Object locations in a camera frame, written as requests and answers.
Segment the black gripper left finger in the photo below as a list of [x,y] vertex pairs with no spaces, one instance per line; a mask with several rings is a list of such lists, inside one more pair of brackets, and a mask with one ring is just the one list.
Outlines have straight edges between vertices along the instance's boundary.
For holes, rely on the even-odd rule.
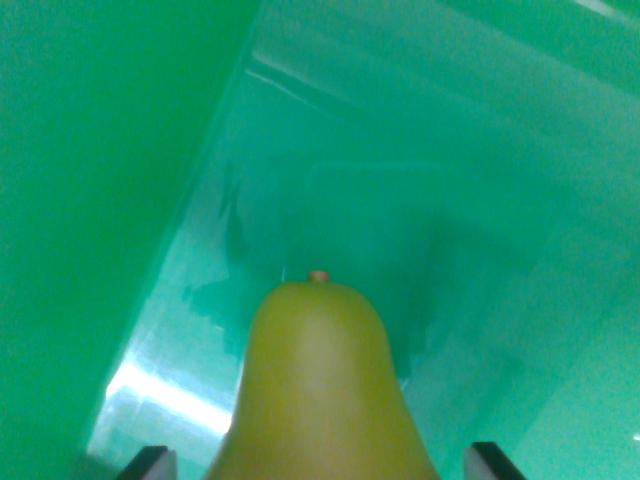
[[118,474],[117,480],[176,480],[177,454],[167,446],[145,446]]

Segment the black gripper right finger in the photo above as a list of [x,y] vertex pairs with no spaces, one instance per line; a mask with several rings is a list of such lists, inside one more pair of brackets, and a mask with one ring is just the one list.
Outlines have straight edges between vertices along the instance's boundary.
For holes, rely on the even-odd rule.
[[473,442],[463,453],[465,480],[525,480],[495,442]]

